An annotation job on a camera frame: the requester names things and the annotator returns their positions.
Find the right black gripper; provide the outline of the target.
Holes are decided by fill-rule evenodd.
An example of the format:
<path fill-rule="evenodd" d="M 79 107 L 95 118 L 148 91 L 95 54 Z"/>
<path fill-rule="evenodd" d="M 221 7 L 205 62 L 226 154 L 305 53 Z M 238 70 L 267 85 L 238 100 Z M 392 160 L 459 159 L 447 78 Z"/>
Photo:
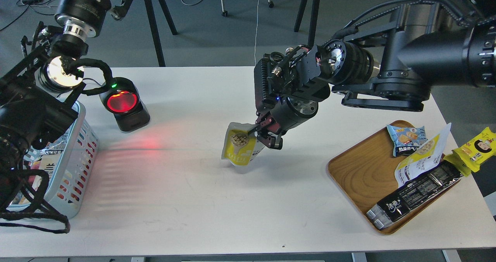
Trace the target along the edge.
<path fill-rule="evenodd" d="M 318 103 L 285 97 L 266 113 L 257 112 L 257 120 L 248 134 L 257 133 L 257 140 L 269 149 L 280 150 L 283 147 L 285 131 L 303 124 L 317 114 Z"/>

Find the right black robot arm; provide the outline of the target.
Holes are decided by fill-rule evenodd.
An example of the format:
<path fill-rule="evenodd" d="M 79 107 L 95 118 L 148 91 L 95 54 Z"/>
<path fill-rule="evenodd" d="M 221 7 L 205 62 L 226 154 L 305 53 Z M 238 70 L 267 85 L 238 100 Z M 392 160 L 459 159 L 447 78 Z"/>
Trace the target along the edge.
<path fill-rule="evenodd" d="M 432 86 L 495 86 L 495 0 L 391 0 L 322 45 L 266 54 L 254 69 L 257 120 L 271 149 L 342 94 L 355 108 L 420 112 Z"/>

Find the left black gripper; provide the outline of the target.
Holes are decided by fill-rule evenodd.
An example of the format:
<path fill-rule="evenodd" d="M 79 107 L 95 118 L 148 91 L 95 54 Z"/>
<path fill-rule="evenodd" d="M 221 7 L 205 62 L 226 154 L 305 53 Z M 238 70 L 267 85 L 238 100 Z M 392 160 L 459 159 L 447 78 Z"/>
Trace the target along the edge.
<path fill-rule="evenodd" d="M 106 13 L 116 21 L 122 20 L 128 13 L 133 0 L 121 0 L 121 4 L 112 6 L 110 0 L 61 0 L 55 14 L 56 22 L 64 26 L 68 21 L 82 22 L 89 28 L 90 37 L 99 36 Z"/>

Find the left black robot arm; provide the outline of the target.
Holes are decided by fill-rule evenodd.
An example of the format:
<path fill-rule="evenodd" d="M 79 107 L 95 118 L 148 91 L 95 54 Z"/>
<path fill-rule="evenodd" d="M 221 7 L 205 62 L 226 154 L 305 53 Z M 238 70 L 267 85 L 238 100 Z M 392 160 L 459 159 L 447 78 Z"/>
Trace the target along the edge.
<path fill-rule="evenodd" d="M 99 95 L 117 120 L 134 115 L 142 105 L 126 78 L 113 77 L 105 62 L 83 58 L 86 39 L 98 36 L 106 13 L 126 16 L 133 0 L 61 0 L 59 24 L 39 23 L 31 52 L 1 78 L 1 219 L 2 226 L 19 227 L 21 219 L 51 219 L 63 229 L 33 229 L 55 234 L 70 230 L 67 216 L 45 199 L 48 173 L 23 169 L 31 149 L 55 142 L 78 118 L 73 105 L 80 95 Z"/>

